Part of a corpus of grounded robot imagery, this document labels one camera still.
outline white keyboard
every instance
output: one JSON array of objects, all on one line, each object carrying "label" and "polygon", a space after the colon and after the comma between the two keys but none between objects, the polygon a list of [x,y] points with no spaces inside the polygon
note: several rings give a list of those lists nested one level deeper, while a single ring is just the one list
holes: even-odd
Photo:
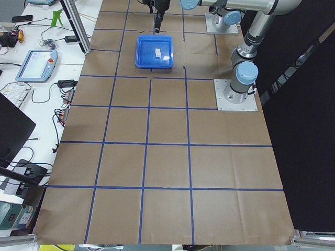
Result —
[{"label": "white keyboard", "polygon": [[1,93],[8,98],[16,107],[21,108],[27,100],[31,87],[23,82],[13,83],[6,86]]}]

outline green clamp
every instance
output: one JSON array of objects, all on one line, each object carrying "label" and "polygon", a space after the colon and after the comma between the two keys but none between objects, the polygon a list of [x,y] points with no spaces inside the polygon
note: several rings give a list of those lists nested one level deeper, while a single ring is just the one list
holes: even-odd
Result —
[{"label": "green clamp", "polygon": [[51,21],[51,27],[55,27],[57,24],[57,20],[59,21],[59,23],[61,24],[61,26],[63,26],[62,24],[62,20],[61,20],[61,13],[62,10],[55,10],[52,12],[53,13],[53,17],[52,17],[52,21]]}]

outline blue tray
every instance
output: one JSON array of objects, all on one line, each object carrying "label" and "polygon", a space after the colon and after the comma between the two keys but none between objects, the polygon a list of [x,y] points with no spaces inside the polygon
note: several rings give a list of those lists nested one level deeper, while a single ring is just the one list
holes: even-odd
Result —
[{"label": "blue tray", "polygon": [[[156,57],[156,49],[160,49],[160,58]],[[171,68],[173,66],[172,37],[168,35],[139,35],[135,65],[139,68]]]}]

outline metal plate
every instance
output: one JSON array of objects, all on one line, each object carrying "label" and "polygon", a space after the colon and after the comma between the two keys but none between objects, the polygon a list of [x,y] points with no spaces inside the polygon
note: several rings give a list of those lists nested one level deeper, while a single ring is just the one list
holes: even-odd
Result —
[{"label": "metal plate", "polygon": [[224,89],[230,84],[230,79],[215,79],[215,96],[218,111],[258,111],[255,96],[248,95],[247,99],[241,104],[233,104],[225,99]]},{"label": "metal plate", "polygon": [[237,25],[231,25],[229,27],[223,27],[221,29],[214,27],[213,25],[214,18],[215,18],[215,15],[213,14],[208,14],[208,13],[205,14],[206,27],[207,27],[208,34],[226,34],[226,35],[238,35],[239,34]]}]

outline blue joint cap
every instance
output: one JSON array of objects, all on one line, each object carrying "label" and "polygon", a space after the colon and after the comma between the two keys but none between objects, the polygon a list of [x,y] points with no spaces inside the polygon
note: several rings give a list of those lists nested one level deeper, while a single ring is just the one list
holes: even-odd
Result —
[{"label": "blue joint cap", "polygon": [[250,62],[244,61],[237,66],[236,78],[243,85],[251,85],[258,76],[257,66]]},{"label": "blue joint cap", "polygon": [[229,12],[224,17],[224,22],[226,25],[235,25],[239,20],[241,20],[241,12],[239,10]]},{"label": "blue joint cap", "polygon": [[191,10],[198,6],[199,0],[179,0],[180,6],[185,10]]}]

